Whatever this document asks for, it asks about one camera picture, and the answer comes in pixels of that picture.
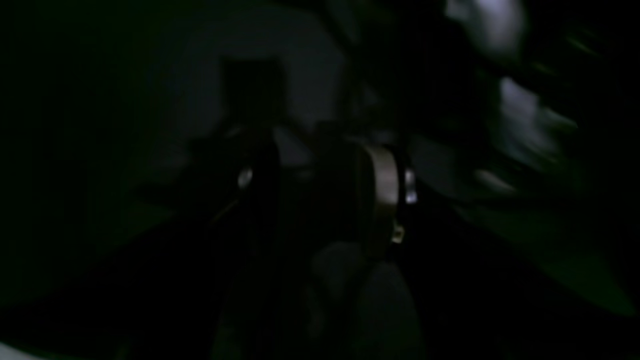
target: blurred object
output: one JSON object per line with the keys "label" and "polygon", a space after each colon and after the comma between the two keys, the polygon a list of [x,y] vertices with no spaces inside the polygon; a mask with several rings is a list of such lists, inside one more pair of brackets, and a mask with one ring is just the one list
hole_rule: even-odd
{"label": "blurred object", "polygon": [[520,60],[527,17],[521,0],[447,0],[445,15],[459,22],[476,49],[512,67]]}

